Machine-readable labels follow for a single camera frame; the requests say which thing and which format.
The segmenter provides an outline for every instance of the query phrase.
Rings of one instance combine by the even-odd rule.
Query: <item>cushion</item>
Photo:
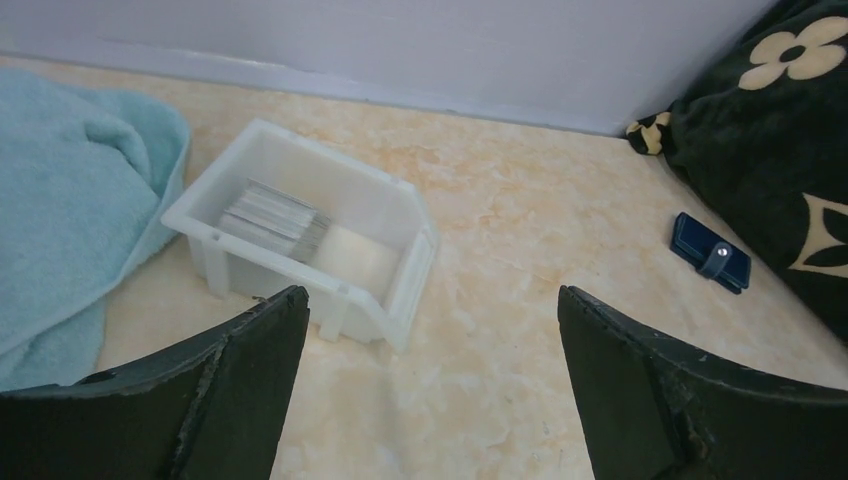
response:
[[[782,0],[667,112],[631,125],[848,340],[848,0]]]

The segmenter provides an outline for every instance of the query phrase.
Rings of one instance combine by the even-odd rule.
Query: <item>wallet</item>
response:
[[[737,295],[748,288],[751,257],[686,213],[674,221],[671,251]]]

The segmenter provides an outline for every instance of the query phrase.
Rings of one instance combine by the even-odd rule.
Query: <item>wall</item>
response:
[[[0,0],[0,51],[619,134],[773,0]]]

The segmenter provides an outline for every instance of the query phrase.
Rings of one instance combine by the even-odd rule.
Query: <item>beige marble surface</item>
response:
[[[759,261],[735,296],[667,249],[685,210],[730,235],[621,140],[151,76],[3,59],[141,90],[194,131],[191,182],[261,117],[417,185],[442,248],[408,354],[310,328],[274,478],[592,478],[556,320],[578,285],[655,328],[768,372],[848,388],[848,353]],[[103,368],[229,319],[184,240],[112,296]]]

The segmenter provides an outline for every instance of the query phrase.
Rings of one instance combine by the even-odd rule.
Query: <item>light blue towel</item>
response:
[[[189,139],[146,95],[0,69],[0,391],[92,373],[104,296],[174,236]]]

